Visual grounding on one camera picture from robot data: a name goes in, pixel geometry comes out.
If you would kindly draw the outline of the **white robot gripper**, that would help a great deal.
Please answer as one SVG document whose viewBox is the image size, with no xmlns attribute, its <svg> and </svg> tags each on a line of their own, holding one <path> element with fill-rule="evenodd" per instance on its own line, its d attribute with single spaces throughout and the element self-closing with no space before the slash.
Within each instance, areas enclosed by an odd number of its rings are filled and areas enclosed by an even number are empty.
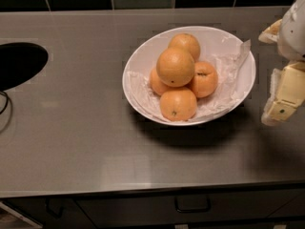
<svg viewBox="0 0 305 229">
<path fill-rule="evenodd" d="M 291 61 L 271 75 L 270 97 L 264 107 L 261 122 L 275 126 L 287 121 L 305 101 L 305 0 L 296 0 L 284 14 L 264 30 L 258 40 L 277 42 L 279 53 Z"/>
</svg>

